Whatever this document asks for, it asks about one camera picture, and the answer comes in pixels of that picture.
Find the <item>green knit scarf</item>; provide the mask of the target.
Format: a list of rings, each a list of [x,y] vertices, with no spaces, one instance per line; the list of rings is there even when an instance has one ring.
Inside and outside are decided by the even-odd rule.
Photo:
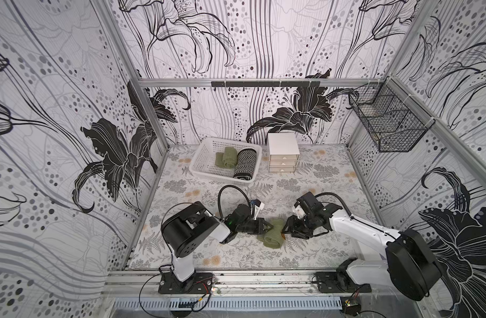
[[[285,242],[285,236],[281,232],[285,226],[285,220],[273,218],[268,223],[272,228],[268,232],[258,235],[257,240],[270,249],[280,249]]]
[[[218,168],[234,169],[237,164],[238,151],[234,147],[226,147],[224,152],[215,154],[215,166]]]

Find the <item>black white patterned knit scarf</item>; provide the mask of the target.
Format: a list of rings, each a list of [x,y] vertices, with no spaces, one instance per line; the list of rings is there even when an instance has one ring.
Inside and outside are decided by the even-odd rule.
[[[253,178],[256,162],[257,152],[255,149],[245,148],[241,150],[237,155],[233,178],[250,181]]]

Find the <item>white plastic perforated basket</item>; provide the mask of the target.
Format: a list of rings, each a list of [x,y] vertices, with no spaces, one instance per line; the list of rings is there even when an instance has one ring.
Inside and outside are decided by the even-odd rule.
[[[261,155],[259,145],[208,137],[197,148],[189,169],[199,178],[248,186],[256,180]]]

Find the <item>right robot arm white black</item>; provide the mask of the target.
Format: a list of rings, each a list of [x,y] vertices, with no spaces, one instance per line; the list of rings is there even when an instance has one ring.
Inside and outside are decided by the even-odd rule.
[[[325,234],[340,233],[351,237],[379,254],[379,260],[349,258],[337,269],[337,282],[343,290],[350,284],[394,287],[405,297],[420,301],[442,278],[443,269],[420,233],[413,229],[398,231],[356,217],[337,194],[338,203],[322,203],[319,195],[306,193],[294,204],[294,214],[283,235],[309,240]]]

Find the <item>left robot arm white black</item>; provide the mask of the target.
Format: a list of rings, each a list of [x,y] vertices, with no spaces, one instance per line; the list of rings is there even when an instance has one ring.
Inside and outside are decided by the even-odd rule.
[[[193,253],[204,241],[213,239],[225,245],[239,233],[264,235],[274,226],[261,217],[253,216],[253,209],[239,205],[225,219],[220,219],[197,201],[163,221],[161,234],[171,250],[171,271],[161,277],[158,292],[164,295],[209,294],[212,274],[198,273]]]

